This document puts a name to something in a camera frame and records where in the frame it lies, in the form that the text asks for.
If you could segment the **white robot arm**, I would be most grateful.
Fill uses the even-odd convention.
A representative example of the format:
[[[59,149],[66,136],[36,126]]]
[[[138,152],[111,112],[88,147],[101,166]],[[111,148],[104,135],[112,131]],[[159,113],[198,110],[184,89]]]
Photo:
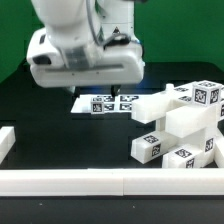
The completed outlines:
[[[134,35],[139,0],[31,0],[44,24],[29,43],[27,62],[45,88],[123,84],[143,79],[143,47]]]

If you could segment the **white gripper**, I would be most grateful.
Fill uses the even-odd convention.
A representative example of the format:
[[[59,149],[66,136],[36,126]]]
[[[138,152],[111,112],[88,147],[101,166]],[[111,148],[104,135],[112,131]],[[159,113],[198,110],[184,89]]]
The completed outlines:
[[[44,88],[68,87],[80,97],[82,86],[111,86],[111,96],[119,95],[123,84],[136,84],[143,79],[143,49],[130,41],[125,45],[108,46],[93,66],[78,63],[67,67],[59,50],[50,43],[46,29],[36,31],[30,41],[27,61],[35,82]]]

